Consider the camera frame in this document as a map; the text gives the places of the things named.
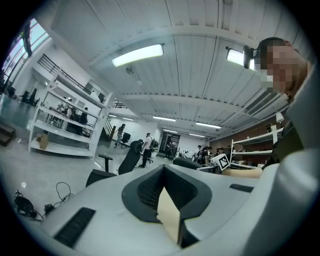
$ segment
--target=gray floor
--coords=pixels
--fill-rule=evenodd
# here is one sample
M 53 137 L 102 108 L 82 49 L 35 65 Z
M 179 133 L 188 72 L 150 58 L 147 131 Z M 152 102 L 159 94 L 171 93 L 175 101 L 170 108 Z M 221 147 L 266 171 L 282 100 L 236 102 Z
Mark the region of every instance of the gray floor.
M 44 206 L 60 201 L 56 191 L 58 182 L 65 182 L 70 185 L 71 192 L 77 194 L 86 187 L 86 182 L 92 169 L 105 167 L 104 159 L 98 154 L 108 154 L 113 158 L 109 162 L 109 171 L 117 174 L 122 161 L 125 159 L 129 148 L 109 147 L 107 141 L 100 141 L 96 157 L 94 159 L 71 157 L 60 154 L 33 150 L 28 153 L 28 143 L 18 143 L 13 140 L 7 147 L 0 147 L 0 165 L 3 171 L 2 177 L 7 190 L 9 200 L 18 189 L 28 198 L 34 208 L 44 214 Z M 162 157 L 154 159 L 153 166 L 168 163 Z M 61 197 L 69 193 L 65 184 L 58 185 Z

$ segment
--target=cardboard box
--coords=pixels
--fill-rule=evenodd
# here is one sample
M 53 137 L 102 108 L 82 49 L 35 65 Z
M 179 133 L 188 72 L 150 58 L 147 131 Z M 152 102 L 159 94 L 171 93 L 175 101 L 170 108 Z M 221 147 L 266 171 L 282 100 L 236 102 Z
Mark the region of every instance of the cardboard box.
M 40 140 L 40 149 L 45 150 L 48 146 L 49 138 L 48 134 L 43 133 Z

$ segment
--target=white ceiling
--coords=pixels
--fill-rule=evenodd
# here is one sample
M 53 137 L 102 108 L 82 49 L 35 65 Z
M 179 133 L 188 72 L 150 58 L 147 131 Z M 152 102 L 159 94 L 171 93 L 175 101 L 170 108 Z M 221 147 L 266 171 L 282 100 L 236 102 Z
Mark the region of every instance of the white ceiling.
M 230 134 L 286 105 L 277 96 L 260 115 L 246 114 L 265 89 L 259 74 L 227 61 L 226 47 L 242 51 L 245 44 L 255 48 L 276 36 L 314 57 L 302 30 L 272 0 L 56 0 L 46 8 L 53 16 L 49 35 L 70 56 L 78 54 L 83 60 L 78 64 L 99 77 L 102 88 L 146 120 L 175 118 L 161 125 L 207 138 Z M 111 62 L 154 44 L 164 44 L 163 56 L 120 67 Z M 126 73 L 128 67 L 142 85 Z

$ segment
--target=hair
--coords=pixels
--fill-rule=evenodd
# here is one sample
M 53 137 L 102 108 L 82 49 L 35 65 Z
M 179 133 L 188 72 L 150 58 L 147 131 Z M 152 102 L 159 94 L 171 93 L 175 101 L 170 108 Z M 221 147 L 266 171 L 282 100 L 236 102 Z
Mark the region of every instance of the hair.
M 254 66 L 257 67 L 258 70 L 265 70 L 267 69 L 266 60 L 267 60 L 267 53 L 268 53 L 268 47 L 270 46 L 285 46 L 286 41 L 279 38 L 279 37 L 268 37 L 266 39 L 263 39 L 257 49 L 256 54 L 254 56 Z

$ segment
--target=black panel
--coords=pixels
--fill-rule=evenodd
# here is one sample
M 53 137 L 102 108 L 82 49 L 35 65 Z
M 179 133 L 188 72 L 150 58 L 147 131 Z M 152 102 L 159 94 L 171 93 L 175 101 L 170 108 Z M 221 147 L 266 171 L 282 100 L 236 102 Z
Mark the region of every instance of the black panel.
M 54 236 L 54 239 L 72 248 L 95 213 L 93 209 L 82 207 Z
M 254 189 L 253 186 L 245 186 L 245 185 L 240 185 L 240 184 L 231 184 L 229 188 L 234 189 L 234 190 L 243 191 L 243 192 L 248 192 L 248 193 L 251 193 L 252 190 Z
M 163 188 L 180 211 L 181 220 L 198 217 L 212 198 L 210 188 L 202 181 L 169 165 L 160 165 L 124 187 L 123 204 L 138 219 L 159 223 L 156 216 Z

